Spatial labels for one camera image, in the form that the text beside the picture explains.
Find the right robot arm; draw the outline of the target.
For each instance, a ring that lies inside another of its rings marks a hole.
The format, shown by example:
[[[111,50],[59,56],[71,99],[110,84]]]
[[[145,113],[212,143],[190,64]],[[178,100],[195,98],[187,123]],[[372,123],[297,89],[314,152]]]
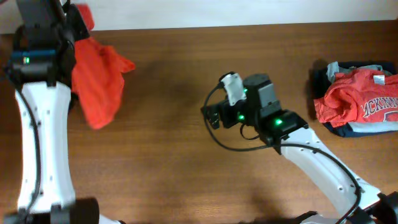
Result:
[[[385,223],[397,224],[397,192],[389,195],[353,172],[320,140],[297,113],[282,109],[274,84],[264,73],[242,79],[238,73],[224,74],[206,99],[223,90],[226,96],[201,108],[209,133],[220,126],[251,126],[262,145],[236,148],[215,143],[229,151],[249,152],[272,148],[300,168],[332,203],[338,217],[328,218],[308,211],[293,218],[276,218],[273,223]]]

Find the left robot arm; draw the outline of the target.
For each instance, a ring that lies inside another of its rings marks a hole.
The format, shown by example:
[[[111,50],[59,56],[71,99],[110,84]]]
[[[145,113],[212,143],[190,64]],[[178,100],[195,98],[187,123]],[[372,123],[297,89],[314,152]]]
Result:
[[[4,223],[112,224],[97,199],[76,198],[68,162],[67,119],[75,42],[89,37],[70,1],[18,0],[4,73],[15,90],[22,129],[22,182],[17,208]]]

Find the plain orange t-shirt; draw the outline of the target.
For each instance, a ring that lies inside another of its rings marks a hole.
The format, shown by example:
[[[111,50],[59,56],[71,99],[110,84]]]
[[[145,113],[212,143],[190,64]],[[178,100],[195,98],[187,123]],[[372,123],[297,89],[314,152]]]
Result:
[[[136,69],[134,62],[103,45],[94,37],[75,42],[76,65],[72,71],[72,92],[78,96],[86,122],[92,129],[111,123],[120,109],[125,80]]]

